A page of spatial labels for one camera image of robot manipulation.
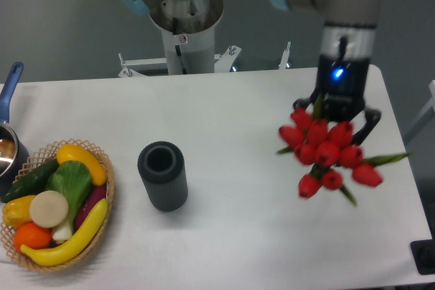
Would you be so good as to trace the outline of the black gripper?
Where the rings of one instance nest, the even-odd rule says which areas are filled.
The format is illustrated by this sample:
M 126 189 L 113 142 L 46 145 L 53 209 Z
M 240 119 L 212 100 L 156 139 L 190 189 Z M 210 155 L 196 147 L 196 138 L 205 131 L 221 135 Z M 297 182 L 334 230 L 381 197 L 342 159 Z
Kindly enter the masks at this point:
M 352 145 L 361 145 L 381 120 L 378 109 L 365 107 L 369 64 L 369 58 L 339 61 L 322 54 L 314 91 L 308 98 L 295 100 L 293 109 L 313 105 L 314 111 L 321 111 L 321 116 L 331 122 L 350 121 L 364 109 L 365 124 L 351 141 Z

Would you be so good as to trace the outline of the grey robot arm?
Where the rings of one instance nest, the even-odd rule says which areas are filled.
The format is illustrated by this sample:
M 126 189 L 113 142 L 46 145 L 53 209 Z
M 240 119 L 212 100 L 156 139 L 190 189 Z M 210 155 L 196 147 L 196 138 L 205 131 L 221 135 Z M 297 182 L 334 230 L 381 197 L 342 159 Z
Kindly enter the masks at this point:
M 160 29 L 171 75 L 217 71 L 215 26 L 223 14 L 223 0 L 122 1 Z M 314 91 L 294 106 L 308 107 L 321 100 L 321 116 L 332 122 L 352 120 L 363 113 L 366 122 L 352 138 L 353 143 L 361 144 L 381 118 L 364 99 L 381 0 L 270 1 L 281 10 L 325 16 Z

